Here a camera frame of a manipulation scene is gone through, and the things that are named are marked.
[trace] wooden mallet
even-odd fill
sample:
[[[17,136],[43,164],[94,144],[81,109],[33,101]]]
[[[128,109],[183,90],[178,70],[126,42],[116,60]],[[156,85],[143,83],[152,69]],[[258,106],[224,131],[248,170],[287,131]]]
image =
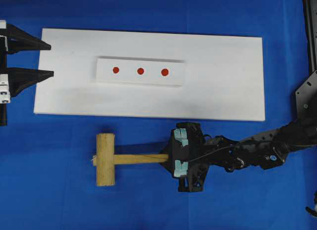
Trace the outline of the wooden mallet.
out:
[[[114,134],[97,135],[97,154],[93,156],[93,165],[97,167],[97,186],[112,186],[114,165],[162,163],[168,160],[168,154],[115,155]]]

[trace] blue cloth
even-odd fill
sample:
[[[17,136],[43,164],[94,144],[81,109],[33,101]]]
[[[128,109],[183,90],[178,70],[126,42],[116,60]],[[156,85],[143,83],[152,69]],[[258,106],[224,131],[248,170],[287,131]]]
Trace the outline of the blue cloth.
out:
[[[213,136],[239,140],[287,124],[296,117],[294,90],[309,74],[302,0],[0,0],[0,18],[37,37],[42,28],[263,37],[266,121],[198,120]],[[37,68],[38,60],[39,52],[21,52],[8,66]],[[34,97],[33,86],[14,98],[0,128],[0,229],[317,227],[305,211],[317,190],[315,149],[267,171],[211,167],[200,193],[177,192],[158,164],[118,166],[114,187],[95,187],[97,133],[114,132],[116,152],[155,153],[182,120],[35,115]]]

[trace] white board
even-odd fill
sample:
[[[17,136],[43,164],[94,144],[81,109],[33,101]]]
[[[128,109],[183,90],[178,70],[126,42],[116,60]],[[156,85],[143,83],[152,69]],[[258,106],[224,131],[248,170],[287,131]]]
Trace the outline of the white board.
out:
[[[52,46],[39,69],[34,112],[265,120],[262,39],[253,37],[43,29]],[[184,65],[181,86],[102,83],[98,59]]]

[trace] red dot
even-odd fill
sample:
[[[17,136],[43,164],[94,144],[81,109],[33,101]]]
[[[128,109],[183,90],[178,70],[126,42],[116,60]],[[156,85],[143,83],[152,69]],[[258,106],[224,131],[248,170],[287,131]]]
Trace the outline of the red dot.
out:
[[[112,71],[114,74],[117,74],[119,72],[119,67],[114,67]]]
[[[144,69],[143,69],[143,68],[139,68],[139,69],[138,69],[138,74],[139,74],[139,75],[143,75],[143,73],[144,73]]]
[[[161,73],[162,73],[162,76],[167,76],[168,75],[168,69],[163,69],[162,71],[161,71]]]

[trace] white foam board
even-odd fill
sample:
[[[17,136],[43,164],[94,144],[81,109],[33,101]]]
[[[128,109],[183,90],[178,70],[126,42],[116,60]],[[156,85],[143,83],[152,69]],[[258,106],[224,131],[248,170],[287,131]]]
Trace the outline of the white foam board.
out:
[[[98,58],[96,81],[117,84],[182,86],[183,62]]]
[[[43,29],[51,51],[39,69],[34,112],[265,120],[262,39],[254,37]],[[181,86],[101,83],[100,58],[184,64]]]

